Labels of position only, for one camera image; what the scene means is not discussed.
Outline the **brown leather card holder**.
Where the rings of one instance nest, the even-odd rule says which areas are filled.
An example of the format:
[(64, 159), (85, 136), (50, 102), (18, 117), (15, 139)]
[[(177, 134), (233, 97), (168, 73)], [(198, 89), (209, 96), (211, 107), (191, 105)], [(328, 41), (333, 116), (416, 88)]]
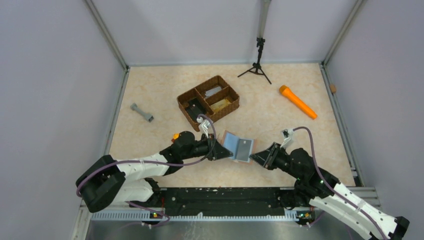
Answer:
[(222, 136), (222, 145), (227, 148), (228, 150), (230, 150), (231, 152), (233, 152), (233, 157), (230, 157), (231, 160), (237, 162), (237, 163), (243, 163), (243, 164), (251, 164), (253, 161), (250, 160), (249, 162), (243, 162), (243, 161), (238, 161), (236, 160), (236, 154), (237, 154), (237, 148), (238, 148), (238, 142), (240, 139), (250, 139), (253, 141), (252, 144), (252, 149), (251, 149), (251, 154), (253, 154), (255, 152), (255, 147), (256, 147), (256, 140), (252, 139), (252, 138), (243, 138), (240, 136), (237, 136), (229, 131), (225, 131), (223, 136)]

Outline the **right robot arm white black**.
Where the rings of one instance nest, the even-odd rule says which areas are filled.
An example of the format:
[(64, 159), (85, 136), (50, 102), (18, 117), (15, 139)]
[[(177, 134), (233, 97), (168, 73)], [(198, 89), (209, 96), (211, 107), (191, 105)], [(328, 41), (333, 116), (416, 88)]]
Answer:
[(313, 157), (303, 148), (291, 153), (278, 143), (250, 155), (267, 170), (280, 169), (296, 179), (294, 190), (310, 206), (319, 208), (349, 226), (365, 240), (401, 240), (409, 227), (403, 216), (391, 216), (375, 208), (337, 177), (316, 167)]

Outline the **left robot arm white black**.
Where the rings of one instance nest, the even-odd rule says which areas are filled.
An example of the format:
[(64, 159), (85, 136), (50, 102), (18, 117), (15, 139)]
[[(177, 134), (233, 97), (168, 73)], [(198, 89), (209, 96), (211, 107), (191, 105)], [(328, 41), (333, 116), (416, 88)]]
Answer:
[(197, 158), (215, 161), (232, 157), (213, 135), (199, 140), (190, 131), (176, 133), (172, 144), (150, 156), (118, 160), (107, 154), (100, 157), (75, 182), (76, 194), (91, 213), (121, 202), (148, 202), (158, 191), (152, 177), (173, 174), (186, 166), (184, 160)]

